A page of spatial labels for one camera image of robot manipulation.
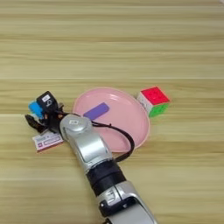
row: wood grain surface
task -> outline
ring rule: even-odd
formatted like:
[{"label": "wood grain surface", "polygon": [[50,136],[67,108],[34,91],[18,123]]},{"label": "wood grain surface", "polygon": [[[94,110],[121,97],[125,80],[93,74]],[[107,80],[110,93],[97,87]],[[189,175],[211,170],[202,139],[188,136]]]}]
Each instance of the wood grain surface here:
[{"label": "wood grain surface", "polygon": [[159,224],[223,224],[223,62],[218,0],[0,0],[0,223],[103,221],[68,144],[36,153],[30,101],[159,86],[171,105],[120,166]]}]

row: colorful cube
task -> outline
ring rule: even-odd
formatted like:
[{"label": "colorful cube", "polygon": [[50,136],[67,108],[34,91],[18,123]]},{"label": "colorful cube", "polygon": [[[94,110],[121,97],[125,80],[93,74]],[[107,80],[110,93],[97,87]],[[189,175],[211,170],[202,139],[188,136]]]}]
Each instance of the colorful cube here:
[{"label": "colorful cube", "polygon": [[146,109],[149,117],[163,114],[170,102],[158,87],[142,90],[139,93],[137,100]]}]

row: pink plate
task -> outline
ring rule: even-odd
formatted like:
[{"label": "pink plate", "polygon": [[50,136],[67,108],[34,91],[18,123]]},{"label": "pink plate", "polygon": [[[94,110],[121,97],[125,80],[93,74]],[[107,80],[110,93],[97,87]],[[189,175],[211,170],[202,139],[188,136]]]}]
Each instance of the pink plate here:
[{"label": "pink plate", "polygon": [[[109,111],[95,121],[111,123],[127,131],[133,137],[136,148],[141,146],[150,132],[149,117],[143,106],[131,95],[109,87],[91,89],[76,100],[73,112],[83,115],[103,102],[108,104]],[[95,129],[113,152],[125,152],[130,149],[129,141],[119,132],[106,128]]]}]

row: purple eraser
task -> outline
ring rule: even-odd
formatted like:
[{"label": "purple eraser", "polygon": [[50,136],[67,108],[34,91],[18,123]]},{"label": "purple eraser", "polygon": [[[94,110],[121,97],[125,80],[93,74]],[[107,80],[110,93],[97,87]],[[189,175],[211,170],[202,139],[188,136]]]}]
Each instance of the purple eraser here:
[{"label": "purple eraser", "polygon": [[104,115],[108,111],[109,111],[109,106],[105,102],[103,102],[100,105],[96,106],[95,108],[90,109],[83,116],[85,116],[93,121],[94,119],[98,118],[99,116]]}]

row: rubik's cube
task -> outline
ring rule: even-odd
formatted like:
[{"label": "rubik's cube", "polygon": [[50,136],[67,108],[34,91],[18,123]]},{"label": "rubik's cube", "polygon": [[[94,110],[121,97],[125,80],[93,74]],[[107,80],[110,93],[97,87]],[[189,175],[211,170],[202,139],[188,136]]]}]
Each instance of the rubik's cube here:
[{"label": "rubik's cube", "polygon": [[170,102],[167,96],[158,87],[142,90],[137,100],[146,109],[149,117],[163,114]]}]

